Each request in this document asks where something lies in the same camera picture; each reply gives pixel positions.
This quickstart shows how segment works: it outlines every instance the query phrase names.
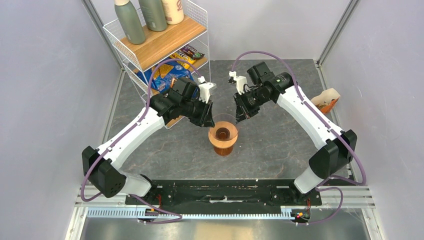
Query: chip bag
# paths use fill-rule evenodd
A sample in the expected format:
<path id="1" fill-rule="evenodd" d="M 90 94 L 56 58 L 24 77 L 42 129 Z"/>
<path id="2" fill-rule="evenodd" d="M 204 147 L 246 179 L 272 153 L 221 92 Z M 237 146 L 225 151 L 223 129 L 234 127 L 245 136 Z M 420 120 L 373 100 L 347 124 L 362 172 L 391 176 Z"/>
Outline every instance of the chip bag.
<path id="1" fill-rule="evenodd" d="M 322 91 L 320 95 L 312 98 L 310 101 L 321 113 L 328 114 L 334 108 L 339 98 L 340 94 L 334 88 L 329 88 Z"/>
<path id="2" fill-rule="evenodd" d="M 173 54 L 171 54 L 170 57 L 172 59 L 183 59 L 183 60 L 186 60 L 187 62 L 189 62 L 191 64 L 194 64 L 196 62 L 196 60 L 194 60 L 193 58 L 187 56 L 181 50 L 178 50 L 178 51 L 174 52 Z M 181 66 L 183 66 L 185 69 L 189 69 L 190 68 L 190 65 L 188 65 L 186 62 L 178 61 L 177 63 L 181 64 Z"/>
<path id="3" fill-rule="evenodd" d="M 143 77 L 141 71 L 137 72 L 137 76 L 147 85 L 155 67 L 156 66 L 153 66 L 151 69 L 144 72 L 144 75 L 147 79 Z M 160 93 L 163 93 L 171 87 L 173 79 L 178 79 L 181 77 L 187 77 L 194 81 L 189 70 L 184 69 L 183 66 L 175 61 L 167 62 L 160 66 L 159 69 L 155 72 L 153 81 L 151 82 L 151 88 L 159 91 Z"/>

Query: plastic cup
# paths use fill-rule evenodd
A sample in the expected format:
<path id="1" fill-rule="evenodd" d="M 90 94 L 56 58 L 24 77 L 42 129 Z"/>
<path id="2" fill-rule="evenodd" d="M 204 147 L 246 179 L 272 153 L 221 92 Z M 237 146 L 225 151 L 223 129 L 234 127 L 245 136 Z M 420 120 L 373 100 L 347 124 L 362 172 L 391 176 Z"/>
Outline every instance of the plastic cup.
<path id="1" fill-rule="evenodd" d="M 236 118 L 227 113 L 213 117 L 215 127 L 209 128 L 208 137 L 215 152 L 227 156 L 233 151 L 239 131 L 236 127 Z"/>

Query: marble surface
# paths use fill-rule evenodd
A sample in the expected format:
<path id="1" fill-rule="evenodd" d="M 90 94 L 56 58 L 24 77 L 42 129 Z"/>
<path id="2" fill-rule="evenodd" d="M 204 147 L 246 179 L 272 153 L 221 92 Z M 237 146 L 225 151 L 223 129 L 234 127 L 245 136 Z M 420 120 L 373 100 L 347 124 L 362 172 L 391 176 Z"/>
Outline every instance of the marble surface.
<path id="1" fill-rule="evenodd" d="M 236 67 L 239 75 L 260 60 L 241 60 Z M 265 60 L 276 75 L 287 70 L 276 60 Z M 312 98 L 319 95 L 322 84 L 311 59 L 288 60 L 304 93 Z M 236 86 L 228 83 L 232 60 L 210 62 L 214 91 L 213 115 L 234 116 L 233 95 Z M 207 66 L 200 69 L 209 81 Z M 123 129 L 144 107 L 128 76 L 124 79 L 114 113 L 109 137 Z M 238 140 L 233 152 L 220 156 L 208 140 L 208 128 L 182 119 L 171 129 L 161 129 L 141 144 L 122 166 L 132 174 L 144 174 L 151 179 L 293 179 L 308 166 L 309 158 L 317 151 L 302 127 L 273 102 L 261 107 L 259 114 L 237 124 Z M 346 169 L 339 172 L 347 177 Z"/>

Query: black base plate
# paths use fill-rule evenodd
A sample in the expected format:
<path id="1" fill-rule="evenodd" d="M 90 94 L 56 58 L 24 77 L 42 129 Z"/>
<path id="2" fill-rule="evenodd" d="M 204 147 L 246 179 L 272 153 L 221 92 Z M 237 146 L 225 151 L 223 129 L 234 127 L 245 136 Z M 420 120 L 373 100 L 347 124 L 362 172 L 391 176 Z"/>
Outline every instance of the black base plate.
<path id="1" fill-rule="evenodd" d="M 320 193 L 312 190 L 298 201 L 290 197 L 292 179 L 252 180 L 152 180 L 152 188 L 144 199 L 163 210 L 179 214 L 279 214 L 280 206 L 322 205 Z M 126 197 L 126 205 L 143 205 Z"/>

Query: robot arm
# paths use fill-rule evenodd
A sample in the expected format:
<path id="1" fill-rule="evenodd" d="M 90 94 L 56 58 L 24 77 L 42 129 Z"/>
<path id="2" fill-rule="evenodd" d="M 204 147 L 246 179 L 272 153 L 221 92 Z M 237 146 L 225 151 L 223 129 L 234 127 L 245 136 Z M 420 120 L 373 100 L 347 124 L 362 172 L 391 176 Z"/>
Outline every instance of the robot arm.
<path id="1" fill-rule="evenodd" d="M 264 62 L 253 66 L 247 72 L 254 84 L 253 87 L 247 85 L 246 77 L 230 72 L 229 82 L 236 83 L 237 87 L 237 93 L 234 95 L 237 105 L 236 121 L 240 122 L 253 117 L 258 114 L 261 105 L 273 101 L 294 117 L 318 149 L 318 152 L 310 158 L 309 167 L 290 186 L 298 197 L 307 194 L 352 161 L 349 151 L 330 132 L 330 129 L 340 133 L 352 149 L 355 149 L 356 134 L 352 130 L 344 132 L 318 109 L 315 109 L 316 113 L 330 126 L 327 128 L 305 104 L 308 103 L 315 108 L 300 87 L 298 87 L 299 92 L 304 100 L 299 98 L 292 77 L 288 73 L 283 72 L 275 76 Z"/>
<path id="2" fill-rule="evenodd" d="M 91 146 L 84 149 L 84 175 L 100 154 L 106 151 L 88 178 L 105 197 L 113 197 L 119 192 L 140 197 L 147 194 L 152 186 L 150 180 L 144 175 L 134 176 L 123 172 L 121 167 L 138 146 L 172 119 L 185 116 L 196 126 L 215 126 L 212 120 L 212 101 L 209 98 L 211 89 L 216 85 L 204 81 L 204 78 L 199 81 L 201 84 L 197 85 L 188 78 L 179 78 L 166 95 L 159 93 L 150 99 L 150 107 L 144 119 L 140 118 L 147 108 L 143 108 L 123 130 L 97 149 Z"/>

